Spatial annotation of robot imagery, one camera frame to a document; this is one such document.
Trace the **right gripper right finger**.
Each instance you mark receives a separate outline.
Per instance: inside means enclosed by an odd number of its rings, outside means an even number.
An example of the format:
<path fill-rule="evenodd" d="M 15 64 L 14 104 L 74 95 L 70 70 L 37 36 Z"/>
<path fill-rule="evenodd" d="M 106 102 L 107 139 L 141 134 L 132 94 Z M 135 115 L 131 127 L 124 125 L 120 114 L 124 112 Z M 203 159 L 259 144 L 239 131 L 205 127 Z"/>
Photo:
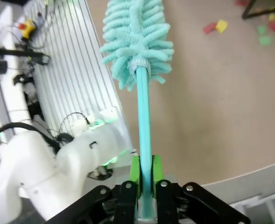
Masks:
<path fill-rule="evenodd" d="M 164 178 L 162 160 L 152 159 L 153 191 L 159 224 L 248 224 L 250 219 L 195 182 L 183 186 Z"/>

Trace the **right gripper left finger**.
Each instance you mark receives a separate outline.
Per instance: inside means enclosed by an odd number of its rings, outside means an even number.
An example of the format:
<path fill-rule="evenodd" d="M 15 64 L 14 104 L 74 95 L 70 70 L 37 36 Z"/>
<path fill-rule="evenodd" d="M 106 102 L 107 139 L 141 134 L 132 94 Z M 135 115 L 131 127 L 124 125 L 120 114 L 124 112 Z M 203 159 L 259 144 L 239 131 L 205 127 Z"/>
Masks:
<path fill-rule="evenodd" d="M 112 189 L 105 185 L 95 187 L 46 223 L 133 224 L 138 218 L 140 180 L 140 159 L 134 156 L 128 180 Z"/>

